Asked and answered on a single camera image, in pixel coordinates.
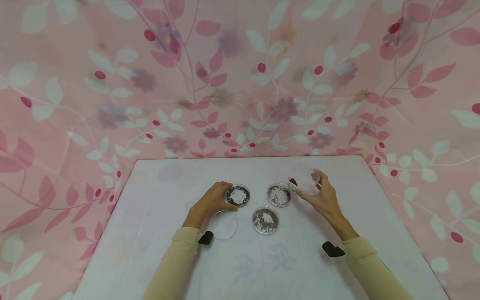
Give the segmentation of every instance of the purple flower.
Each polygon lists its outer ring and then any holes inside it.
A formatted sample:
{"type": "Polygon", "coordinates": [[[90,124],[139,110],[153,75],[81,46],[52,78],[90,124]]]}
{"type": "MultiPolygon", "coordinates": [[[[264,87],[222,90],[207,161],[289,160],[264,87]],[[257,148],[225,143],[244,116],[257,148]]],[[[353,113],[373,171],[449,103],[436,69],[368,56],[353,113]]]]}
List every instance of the purple flower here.
{"type": "Polygon", "coordinates": [[[281,120],[290,121],[290,118],[297,115],[297,112],[293,97],[282,98],[275,106],[272,117],[278,122],[281,120]]]}
{"type": "Polygon", "coordinates": [[[114,105],[100,107],[98,111],[98,120],[104,128],[115,129],[117,125],[122,125],[128,120],[123,109],[114,105]]]}
{"type": "Polygon", "coordinates": [[[136,88],[142,90],[142,92],[153,92],[156,87],[156,80],[155,77],[147,73],[145,70],[133,70],[134,75],[131,77],[133,81],[133,85],[136,88]]]}
{"type": "Polygon", "coordinates": [[[172,151],[173,153],[177,152],[184,152],[187,148],[187,140],[183,140],[178,135],[173,137],[168,137],[165,140],[165,146],[168,150],[172,151]]]}
{"type": "Polygon", "coordinates": [[[310,138],[310,144],[308,146],[322,150],[332,143],[333,136],[329,134],[317,133],[310,138]]]}

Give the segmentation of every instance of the pink leaf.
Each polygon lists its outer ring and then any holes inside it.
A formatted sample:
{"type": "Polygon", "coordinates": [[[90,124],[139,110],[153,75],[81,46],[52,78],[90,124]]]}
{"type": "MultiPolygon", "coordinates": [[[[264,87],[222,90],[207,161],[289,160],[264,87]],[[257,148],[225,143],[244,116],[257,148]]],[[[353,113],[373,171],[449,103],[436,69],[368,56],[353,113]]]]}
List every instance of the pink leaf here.
{"type": "Polygon", "coordinates": [[[452,41],[459,46],[480,44],[480,32],[473,27],[464,27],[450,33],[452,41]]]}
{"type": "Polygon", "coordinates": [[[430,7],[426,4],[410,2],[407,7],[407,16],[414,22],[428,22],[430,18],[430,12],[430,7]]]}
{"type": "Polygon", "coordinates": [[[168,2],[168,10],[172,19],[177,20],[183,15],[185,10],[185,0],[170,0],[168,2]]]}
{"type": "Polygon", "coordinates": [[[83,226],[75,227],[73,229],[73,233],[75,234],[77,240],[82,241],[87,238],[87,230],[83,226]]]}
{"type": "Polygon", "coordinates": [[[216,119],[218,117],[218,111],[212,112],[210,115],[208,115],[207,121],[209,124],[213,124],[216,122],[216,119]]]}
{"type": "Polygon", "coordinates": [[[90,258],[93,255],[93,252],[95,252],[96,245],[97,245],[97,243],[91,243],[87,247],[87,249],[85,249],[85,252],[80,257],[80,260],[84,261],[85,259],[90,258]]]}
{"type": "Polygon", "coordinates": [[[398,57],[409,54],[417,44],[418,33],[415,31],[398,47],[398,57]]]}
{"type": "Polygon", "coordinates": [[[64,209],[58,215],[56,215],[56,217],[53,218],[47,225],[47,228],[45,228],[45,233],[47,233],[50,229],[54,228],[56,225],[60,224],[63,220],[65,220],[68,217],[70,210],[70,208],[64,209]]]}
{"type": "Polygon", "coordinates": [[[433,15],[434,19],[441,19],[447,17],[462,8],[468,0],[445,0],[437,8],[437,11],[433,15]]]}
{"type": "Polygon", "coordinates": [[[215,23],[212,21],[200,21],[197,26],[195,26],[195,31],[201,36],[214,36],[220,31],[220,23],[215,23]]]}
{"type": "Polygon", "coordinates": [[[170,24],[170,20],[168,19],[167,14],[160,9],[157,8],[142,8],[144,12],[145,18],[158,26],[167,26],[170,24]]]}
{"type": "Polygon", "coordinates": [[[443,66],[443,67],[431,70],[430,73],[428,73],[425,81],[437,82],[444,79],[450,74],[451,71],[453,71],[455,65],[456,65],[455,63],[452,63],[451,65],[447,65],[447,66],[443,66]]]}
{"type": "Polygon", "coordinates": [[[223,63],[223,56],[222,56],[222,52],[219,50],[213,55],[213,57],[210,59],[208,63],[210,72],[213,73],[220,70],[220,68],[222,67],[222,63],[223,63]]]}
{"type": "Polygon", "coordinates": [[[378,139],[381,140],[381,141],[384,141],[387,139],[387,137],[389,137],[390,135],[388,134],[388,132],[386,131],[380,131],[378,133],[378,139]]]}
{"type": "Polygon", "coordinates": [[[420,83],[421,76],[423,74],[423,63],[413,67],[410,72],[408,72],[407,83],[409,88],[413,88],[420,83]]]}
{"type": "Polygon", "coordinates": [[[380,103],[380,106],[382,108],[390,108],[400,103],[401,103],[400,100],[398,100],[397,98],[387,98],[380,103]]]}
{"type": "Polygon", "coordinates": [[[200,149],[204,150],[205,147],[207,147],[207,143],[204,139],[200,139],[200,141],[198,142],[198,146],[200,147],[200,149]]]}
{"type": "Polygon", "coordinates": [[[100,238],[102,237],[102,233],[103,233],[102,222],[99,221],[95,227],[95,233],[94,233],[95,239],[100,240],[100,238]]]}
{"type": "Polygon", "coordinates": [[[198,109],[205,109],[210,105],[210,101],[212,101],[212,96],[205,96],[198,102],[198,109]]]}
{"type": "Polygon", "coordinates": [[[218,133],[227,132],[227,122],[223,122],[218,126],[218,133]]]}
{"type": "Polygon", "coordinates": [[[175,62],[173,59],[168,56],[167,54],[150,50],[150,53],[152,54],[153,58],[162,66],[167,67],[167,68],[173,68],[175,67],[175,62]]]}
{"type": "Polygon", "coordinates": [[[359,115],[359,118],[367,121],[368,123],[373,123],[373,115],[369,112],[359,115]]]}
{"type": "Polygon", "coordinates": [[[32,223],[44,212],[44,210],[43,207],[36,207],[24,212],[10,222],[2,233],[32,223]]]}
{"type": "Polygon", "coordinates": [[[208,123],[203,120],[192,121],[190,124],[198,128],[202,128],[208,125],[208,123]]]}
{"type": "Polygon", "coordinates": [[[221,73],[220,75],[214,76],[210,81],[210,86],[221,86],[227,81],[227,73],[221,73]]]}
{"type": "Polygon", "coordinates": [[[76,221],[80,220],[81,218],[84,217],[86,213],[90,210],[92,207],[92,203],[89,203],[87,205],[82,206],[77,212],[77,214],[73,217],[72,221],[70,223],[75,223],[76,221]]]}
{"type": "Polygon", "coordinates": [[[435,93],[435,91],[436,91],[436,89],[434,89],[434,88],[424,86],[424,85],[420,85],[420,86],[417,86],[416,88],[414,88],[413,90],[411,90],[410,93],[415,98],[426,98],[426,97],[429,97],[429,96],[433,95],[433,93],[435,93]]]}
{"type": "Polygon", "coordinates": [[[67,204],[69,206],[74,205],[78,200],[78,191],[73,183],[67,189],[67,204]]]}
{"type": "Polygon", "coordinates": [[[0,173],[15,173],[24,167],[20,162],[7,156],[0,156],[0,173]]]}
{"type": "Polygon", "coordinates": [[[377,126],[383,126],[387,122],[388,122],[387,117],[377,117],[373,123],[377,126]]]}

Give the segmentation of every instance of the empty petri dish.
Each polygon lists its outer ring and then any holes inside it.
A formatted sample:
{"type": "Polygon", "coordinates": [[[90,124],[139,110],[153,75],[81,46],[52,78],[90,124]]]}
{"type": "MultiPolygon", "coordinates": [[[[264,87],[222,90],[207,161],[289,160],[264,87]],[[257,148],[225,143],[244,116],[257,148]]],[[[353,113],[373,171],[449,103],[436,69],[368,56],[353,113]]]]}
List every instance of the empty petri dish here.
{"type": "Polygon", "coordinates": [[[273,206],[285,207],[292,200],[292,196],[285,185],[274,183],[267,189],[267,199],[273,206]]]}
{"type": "Polygon", "coordinates": [[[252,215],[253,228],[260,234],[273,234],[278,229],[278,215],[268,206],[262,206],[252,215]]]}
{"type": "Polygon", "coordinates": [[[221,210],[210,219],[208,230],[213,232],[215,239],[226,240],[235,234],[237,226],[237,218],[231,212],[221,210]]]}

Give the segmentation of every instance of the red berry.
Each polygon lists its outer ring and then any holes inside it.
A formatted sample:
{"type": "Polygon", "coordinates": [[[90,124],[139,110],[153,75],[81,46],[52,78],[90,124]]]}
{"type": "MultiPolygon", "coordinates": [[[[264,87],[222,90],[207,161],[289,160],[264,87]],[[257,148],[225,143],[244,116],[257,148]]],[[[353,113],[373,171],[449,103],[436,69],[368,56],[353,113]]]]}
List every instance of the red berry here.
{"type": "Polygon", "coordinates": [[[96,71],[95,72],[95,77],[100,79],[100,80],[103,80],[105,79],[107,76],[105,75],[105,73],[103,73],[102,71],[96,71]]]}
{"type": "Polygon", "coordinates": [[[260,73],[265,72],[266,68],[267,67],[265,66],[264,63],[259,63],[258,66],[257,66],[258,72],[260,72],[260,73]]]}

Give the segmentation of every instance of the white table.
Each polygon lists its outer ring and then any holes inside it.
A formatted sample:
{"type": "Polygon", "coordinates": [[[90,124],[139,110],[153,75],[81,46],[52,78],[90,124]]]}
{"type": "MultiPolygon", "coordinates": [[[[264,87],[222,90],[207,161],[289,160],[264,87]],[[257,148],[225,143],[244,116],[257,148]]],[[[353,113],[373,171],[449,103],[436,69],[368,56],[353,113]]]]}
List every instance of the white table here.
{"type": "Polygon", "coordinates": [[[287,183],[297,164],[328,174],[347,218],[414,299],[448,299],[365,161],[310,156],[137,161],[73,300],[141,299],[188,209],[220,180],[246,185],[251,199],[235,213],[232,238],[200,246],[185,299],[367,299],[344,258],[322,250],[339,240],[308,203],[295,196],[274,208],[273,235],[253,229],[252,213],[269,205],[267,187],[287,183]]]}

